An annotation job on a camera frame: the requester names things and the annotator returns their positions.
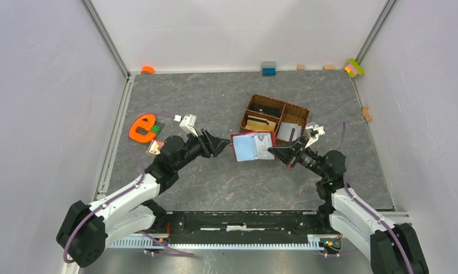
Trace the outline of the red card holder wallet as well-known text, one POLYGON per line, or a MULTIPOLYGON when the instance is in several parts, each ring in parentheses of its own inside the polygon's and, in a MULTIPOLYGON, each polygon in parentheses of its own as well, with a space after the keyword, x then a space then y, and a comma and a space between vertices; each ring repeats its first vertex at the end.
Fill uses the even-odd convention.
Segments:
MULTIPOLYGON (((274 132, 263 131, 272 135, 273 146, 276 144, 274 132)), ((247 132, 231 135, 232 148, 237 162, 256 160, 256 145, 254 137, 260 132, 247 132)))

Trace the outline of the silver VIP card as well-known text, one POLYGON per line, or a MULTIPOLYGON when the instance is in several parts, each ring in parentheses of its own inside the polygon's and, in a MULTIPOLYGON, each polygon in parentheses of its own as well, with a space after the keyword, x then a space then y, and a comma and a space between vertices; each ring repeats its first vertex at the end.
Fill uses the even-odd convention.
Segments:
POLYGON ((256 145, 256 160, 274 160, 275 157, 268 151, 273 146, 272 135, 267 132, 260 132, 254 137, 256 145))

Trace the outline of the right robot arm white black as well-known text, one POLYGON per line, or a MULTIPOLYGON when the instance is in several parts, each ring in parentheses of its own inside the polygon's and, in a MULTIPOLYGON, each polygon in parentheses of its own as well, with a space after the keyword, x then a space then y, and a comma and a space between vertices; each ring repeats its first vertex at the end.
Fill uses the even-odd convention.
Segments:
POLYGON ((348 184, 346 156, 331 150, 321 156, 301 137, 268 152, 288 168, 297 164, 320 176, 316 190, 324 203, 318 208, 317 227, 345 236, 368 260, 373 273, 429 273, 416 231, 396 223, 360 198, 348 184))

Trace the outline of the grey cards in basket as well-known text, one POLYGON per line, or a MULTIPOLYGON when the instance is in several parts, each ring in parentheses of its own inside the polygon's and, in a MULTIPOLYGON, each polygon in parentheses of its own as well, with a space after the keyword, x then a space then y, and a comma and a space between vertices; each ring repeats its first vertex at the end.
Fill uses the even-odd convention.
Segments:
POLYGON ((277 139, 292 142, 302 133, 302 127, 296 123, 281 122, 277 139))

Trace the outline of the beige cards in basket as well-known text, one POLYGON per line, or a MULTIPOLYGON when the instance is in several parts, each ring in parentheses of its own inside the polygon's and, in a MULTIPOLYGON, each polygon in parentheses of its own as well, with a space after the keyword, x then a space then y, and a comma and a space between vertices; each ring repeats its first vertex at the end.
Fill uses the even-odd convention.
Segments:
POLYGON ((246 125, 244 128, 249 131, 263 132, 270 131, 274 132, 276 129, 277 123, 271 120, 260 118, 257 116, 249 115, 247 117, 246 125))

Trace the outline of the black card in basket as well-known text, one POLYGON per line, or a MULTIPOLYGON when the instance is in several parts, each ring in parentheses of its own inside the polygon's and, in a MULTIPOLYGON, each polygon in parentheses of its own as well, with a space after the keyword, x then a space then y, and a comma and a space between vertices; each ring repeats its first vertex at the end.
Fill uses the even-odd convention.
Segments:
POLYGON ((259 112, 262 114, 266 114, 273 117, 280 117, 282 112, 279 108, 271 107, 271 106, 264 106, 259 104, 252 104, 249 108, 251 111, 259 112))

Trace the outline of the pink picture card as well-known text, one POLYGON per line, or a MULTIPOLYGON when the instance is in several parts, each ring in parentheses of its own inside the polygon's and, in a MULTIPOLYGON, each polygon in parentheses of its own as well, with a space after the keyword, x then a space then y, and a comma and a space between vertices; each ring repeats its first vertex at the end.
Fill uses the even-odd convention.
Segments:
POLYGON ((153 139, 146 150, 149 155, 159 155, 160 149, 164 146, 164 141, 153 139))

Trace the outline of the woven brown basket organizer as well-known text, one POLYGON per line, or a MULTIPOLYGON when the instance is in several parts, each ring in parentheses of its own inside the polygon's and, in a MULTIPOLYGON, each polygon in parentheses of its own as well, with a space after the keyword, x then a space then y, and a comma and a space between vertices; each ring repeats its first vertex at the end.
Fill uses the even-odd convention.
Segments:
POLYGON ((239 132, 271 131, 277 145, 304 135, 310 110, 265 95, 254 94, 244 110, 239 132))

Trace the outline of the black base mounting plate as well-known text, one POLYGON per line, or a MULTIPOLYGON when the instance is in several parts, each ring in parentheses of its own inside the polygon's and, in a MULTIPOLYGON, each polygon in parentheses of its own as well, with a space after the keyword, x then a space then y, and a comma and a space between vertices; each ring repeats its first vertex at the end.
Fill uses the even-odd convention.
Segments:
POLYGON ((303 244, 309 235, 337 235, 315 211, 172 211, 145 230, 171 244, 303 244))

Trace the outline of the orange plastic letter shape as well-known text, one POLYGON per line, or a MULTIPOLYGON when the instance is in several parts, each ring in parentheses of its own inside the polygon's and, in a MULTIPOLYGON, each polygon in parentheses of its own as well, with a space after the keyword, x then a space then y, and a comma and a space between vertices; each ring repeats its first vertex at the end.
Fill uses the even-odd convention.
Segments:
POLYGON ((133 122, 128 136, 138 143, 146 144, 151 142, 156 137, 156 133, 151 130, 155 122, 154 114, 142 114, 133 122))

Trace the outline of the curved wooden piece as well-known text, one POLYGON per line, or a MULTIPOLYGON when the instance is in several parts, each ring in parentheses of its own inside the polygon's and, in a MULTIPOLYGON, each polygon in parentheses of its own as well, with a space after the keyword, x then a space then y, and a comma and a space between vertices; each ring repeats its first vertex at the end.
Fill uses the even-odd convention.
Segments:
POLYGON ((364 121, 365 121, 366 123, 369 123, 369 122, 372 120, 372 116, 371 116, 371 113, 370 113, 369 106, 363 106, 363 107, 361 108, 361 112, 362 112, 364 121))

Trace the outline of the small wooden block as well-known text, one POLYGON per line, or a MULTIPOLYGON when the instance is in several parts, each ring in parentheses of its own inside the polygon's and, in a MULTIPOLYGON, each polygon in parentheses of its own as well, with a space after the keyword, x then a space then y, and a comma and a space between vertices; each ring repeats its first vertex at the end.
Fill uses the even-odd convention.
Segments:
POLYGON ((297 71, 304 71, 305 70, 305 66, 303 64, 298 64, 297 67, 296 67, 296 70, 297 71))

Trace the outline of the blue grey toy bricks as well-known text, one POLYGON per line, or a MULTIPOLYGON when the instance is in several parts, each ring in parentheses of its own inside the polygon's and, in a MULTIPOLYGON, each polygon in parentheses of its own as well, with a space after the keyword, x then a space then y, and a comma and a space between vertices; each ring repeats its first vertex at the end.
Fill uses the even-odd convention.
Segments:
POLYGON ((276 75, 276 62, 274 61, 263 61, 260 68, 263 76, 276 75))

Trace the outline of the green pink toy bricks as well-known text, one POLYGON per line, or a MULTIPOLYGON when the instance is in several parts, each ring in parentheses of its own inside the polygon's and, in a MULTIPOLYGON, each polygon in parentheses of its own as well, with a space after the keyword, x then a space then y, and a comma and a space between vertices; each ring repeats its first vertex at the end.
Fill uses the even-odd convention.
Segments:
POLYGON ((344 68, 345 72, 353 79, 356 76, 364 75, 365 71, 354 59, 349 59, 344 68))

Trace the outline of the orange round cap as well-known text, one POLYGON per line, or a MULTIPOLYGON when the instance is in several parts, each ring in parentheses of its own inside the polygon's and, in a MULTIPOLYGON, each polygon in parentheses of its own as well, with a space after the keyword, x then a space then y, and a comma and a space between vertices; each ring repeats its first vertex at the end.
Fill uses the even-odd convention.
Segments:
POLYGON ((143 66, 140 73, 142 75, 152 75, 155 73, 155 70, 151 66, 143 66))

